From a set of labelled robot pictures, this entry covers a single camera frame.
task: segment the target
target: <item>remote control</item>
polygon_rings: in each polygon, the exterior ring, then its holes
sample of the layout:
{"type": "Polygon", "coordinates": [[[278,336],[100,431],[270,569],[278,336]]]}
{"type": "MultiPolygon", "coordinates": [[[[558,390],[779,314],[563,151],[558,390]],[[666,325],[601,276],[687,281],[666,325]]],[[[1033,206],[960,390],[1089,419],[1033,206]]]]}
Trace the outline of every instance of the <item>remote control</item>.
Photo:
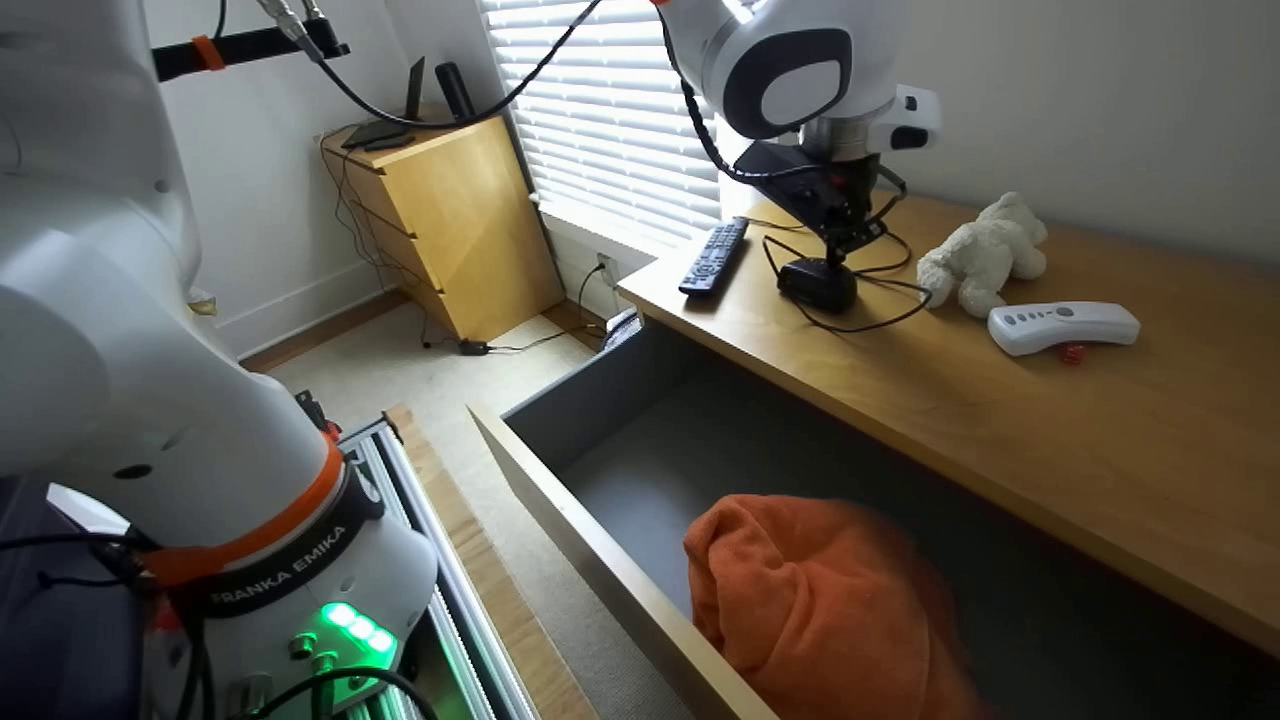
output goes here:
{"type": "Polygon", "coordinates": [[[1120,303],[1003,303],[989,314],[989,334],[1009,355],[1033,355],[1051,346],[1134,346],[1138,321],[1120,303]]]}
{"type": "Polygon", "coordinates": [[[692,301],[718,298],[718,288],[728,285],[745,247],[748,247],[748,221],[717,224],[702,253],[694,256],[694,266],[679,281],[679,294],[692,301]]]}

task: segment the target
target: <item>open drawer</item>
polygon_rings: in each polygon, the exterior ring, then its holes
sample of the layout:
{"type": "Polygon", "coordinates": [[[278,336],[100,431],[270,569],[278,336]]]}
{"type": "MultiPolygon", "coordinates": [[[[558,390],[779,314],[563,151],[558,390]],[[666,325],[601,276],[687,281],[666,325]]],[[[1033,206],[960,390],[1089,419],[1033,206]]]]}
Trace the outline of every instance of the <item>open drawer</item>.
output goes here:
{"type": "Polygon", "coordinates": [[[475,425],[694,716],[767,716],[687,622],[685,527],[723,492],[838,495],[894,521],[957,595],[993,716],[1280,716],[1273,656],[655,325],[475,425]]]}

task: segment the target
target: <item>white remote control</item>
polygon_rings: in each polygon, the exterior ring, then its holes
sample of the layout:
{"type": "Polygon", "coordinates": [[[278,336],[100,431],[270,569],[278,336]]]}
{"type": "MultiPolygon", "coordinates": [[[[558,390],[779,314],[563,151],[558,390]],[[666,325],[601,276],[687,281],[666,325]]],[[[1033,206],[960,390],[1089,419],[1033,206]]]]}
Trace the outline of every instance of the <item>white remote control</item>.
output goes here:
{"type": "Polygon", "coordinates": [[[1051,346],[1134,346],[1138,321],[1120,303],[1003,303],[989,314],[989,334],[1009,355],[1033,355],[1051,346]]]}

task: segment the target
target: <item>drawer edge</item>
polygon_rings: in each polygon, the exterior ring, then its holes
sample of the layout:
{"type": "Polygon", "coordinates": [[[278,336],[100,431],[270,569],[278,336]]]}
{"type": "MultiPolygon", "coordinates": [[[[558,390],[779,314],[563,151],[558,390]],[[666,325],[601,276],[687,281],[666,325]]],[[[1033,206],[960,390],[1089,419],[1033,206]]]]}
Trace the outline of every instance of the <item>drawer edge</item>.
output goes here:
{"type": "Polygon", "coordinates": [[[472,407],[472,419],[519,504],[694,716],[775,716],[499,417],[472,407]]]}

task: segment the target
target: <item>green light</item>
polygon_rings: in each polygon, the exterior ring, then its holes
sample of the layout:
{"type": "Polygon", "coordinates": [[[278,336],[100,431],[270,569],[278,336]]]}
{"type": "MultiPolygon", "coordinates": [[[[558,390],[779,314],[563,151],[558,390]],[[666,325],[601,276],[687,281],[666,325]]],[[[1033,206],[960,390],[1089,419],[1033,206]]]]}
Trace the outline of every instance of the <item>green light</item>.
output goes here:
{"type": "Polygon", "coordinates": [[[370,631],[370,635],[366,635],[366,649],[392,652],[392,649],[397,649],[397,635],[392,635],[392,631],[370,631]]]}
{"type": "Polygon", "coordinates": [[[356,609],[351,609],[351,604],[323,604],[318,616],[323,616],[328,624],[346,628],[346,624],[356,622],[356,609]]]}
{"type": "Polygon", "coordinates": [[[377,628],[370,628],[366,616],[356,616],[356,622],[346,624],[346,631],[351,631],[356,642],[366,642],[377,628]]]}

